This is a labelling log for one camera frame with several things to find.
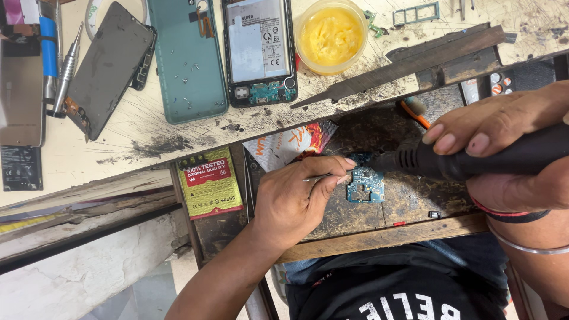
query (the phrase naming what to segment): fingernail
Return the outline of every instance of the fingernail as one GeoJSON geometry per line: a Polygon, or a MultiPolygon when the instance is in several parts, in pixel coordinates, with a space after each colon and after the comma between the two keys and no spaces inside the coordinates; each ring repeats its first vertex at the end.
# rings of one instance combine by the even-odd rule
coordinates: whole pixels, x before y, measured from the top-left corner
{"type": "Polygon", "coordinates": [[[479,157],[490,145],[490,138],[485,133],[477,134],[466,148],[466,153],[472,157],[479,157]]]}
{"type": "Polygon", "coordinates": [[[438,154],[446,154],[455,145],[456,137],[452,133],[447,133],[439,139],[434,146],[435,152],[438,154]]]}
{"type": "Polygon", "coordinates": [[[436,126],[429,128],[427,133],[425,133],[423,136],[423,143],[426,145],[430,145],[431,143],[435,142],[435,140],[437,140],[440,137],[440,135],[443,133],[443,131],[444,131],[444,125],[443,124],[437,124],[436,126]]]}
{"type": "Polygon", "coordinates": [[[338,180],[338,182],[336,182],[336,185],[338,185],[338,184],[340,184],[340,183],[342,183],[342,182],[348,180],[349,177],[350,177],[349,175],[345,175],[345,176],[341,177],[341,178],[338,180]]]}
{"type": "Polygon", "coordinates": [[[355,166],[355,165],[356,165],[356,162],[355,162],[354,160],[352,160],[352,159],[350,159],[350,158],[344,158],[344,159],[346,159],[346,161],[347,161],[349,164],[351,164],[352,166],[355,166]]]}

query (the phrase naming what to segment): plastic tub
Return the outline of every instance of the plastic tub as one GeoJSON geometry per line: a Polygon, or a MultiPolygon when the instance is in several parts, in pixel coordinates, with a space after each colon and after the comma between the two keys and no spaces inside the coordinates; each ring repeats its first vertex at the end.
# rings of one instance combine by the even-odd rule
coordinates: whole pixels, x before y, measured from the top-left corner
{"type": "Polygon", "coordinates": [[[300,56],[302,62],[310,68],[310,70],[323,75],[323,76],[332,76],[337,75],[338,73],[342,73],[346,71],[349,67],[352,66],[354,61],[356,61],[362,54],[365,48],[365,43],[367,42],[368,37],[368,22],[365,19],[363,11],[352,1],[350,0],[320,0],[310,7],[304,12],[304,14],[295,22],[294,25],[295,30],[295,45],[296,51],[300,56]],[[359,22],[359,27],[361,29],[361,44],[360,48],[357,52],[348,60],[338,63],[336,65],[322,65],[318,62],[312,61],[307,57],[307,53],[304,50],[310,50],[310,48],[304,48],[304,45],[301,41],[301,37],[304,33],[304,28],[306,24],[314,17],[315,14],[320,12],[321,10],[326,10],[330,8],[341,8],[346,9],[350,14],[353,15],[356,22],[359,22]]]}

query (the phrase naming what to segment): red thread bracelet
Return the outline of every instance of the red thread bracelet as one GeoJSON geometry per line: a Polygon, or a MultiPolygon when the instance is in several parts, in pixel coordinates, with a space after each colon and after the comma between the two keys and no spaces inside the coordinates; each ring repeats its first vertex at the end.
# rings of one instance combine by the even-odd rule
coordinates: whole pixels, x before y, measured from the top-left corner
{"type": "Polygon", "coordinates": [[[470,195],[470,198],[472,199],[472,201],[474,202],[475,205],[478,206],[478,208],[484,210],[485,212],[489,213],[489,214],[493,214],[493,215],[497,215],[497,216],[503,216],[503,217],[519,217],[519,216],[525,216],[530,214],[531,212],[529,211],[525,211],[525,212],[498,212],[498,211],[493,211],[490,210],[486,207],[484,207],[483,204],[481,204],[480,202],[478,202],[476,199],[474,199],[474,197],[470,195]]]}

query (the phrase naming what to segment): bubble wrap packet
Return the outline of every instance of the bubble wrap packet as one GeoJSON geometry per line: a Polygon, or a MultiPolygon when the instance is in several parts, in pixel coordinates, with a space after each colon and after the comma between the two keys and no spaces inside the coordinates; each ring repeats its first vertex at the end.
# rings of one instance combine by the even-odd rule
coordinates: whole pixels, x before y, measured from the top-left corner
{"type": "Polygon", "coordinates": [[[320,154],[337,128],[333,121],[324,120],[247,141],[243,145],[263,170],[269,172],[288,165],[294,159],[320,154]]]}
{"type": "Polygon", "coordinates": [[[190,220],[243,209],[229,148],[178,162],[190,220]]]}

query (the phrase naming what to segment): blue circuit board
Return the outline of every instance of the blue circuit board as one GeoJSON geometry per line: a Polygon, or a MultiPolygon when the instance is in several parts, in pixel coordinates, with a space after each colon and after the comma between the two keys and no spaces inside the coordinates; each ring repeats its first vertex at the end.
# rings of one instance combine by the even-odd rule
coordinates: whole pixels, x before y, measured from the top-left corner
{"type": "Polygon", "coordinates": [[[260,104],[274,101],[287,101],[296,94],[296,89],[287,89],[284,81],[254,84],[249,90],[249,103],[260,104]]]}
{"type": "Polygon", "coordinates": [[[376,172],[370,167],[360,167],[362,163],[371,160],[372,154],[352,153],[349,158],[354,160],[357,166],[352,171],[352,183],[348,185],[348,201],[360,203],[385,201],[384,174],[376,172]],[[357,186],[359,185],[363,185],[364,191],[370,193],[369,200],[352,199],[352,194],[356,194],[358,192],[357,186]]]}

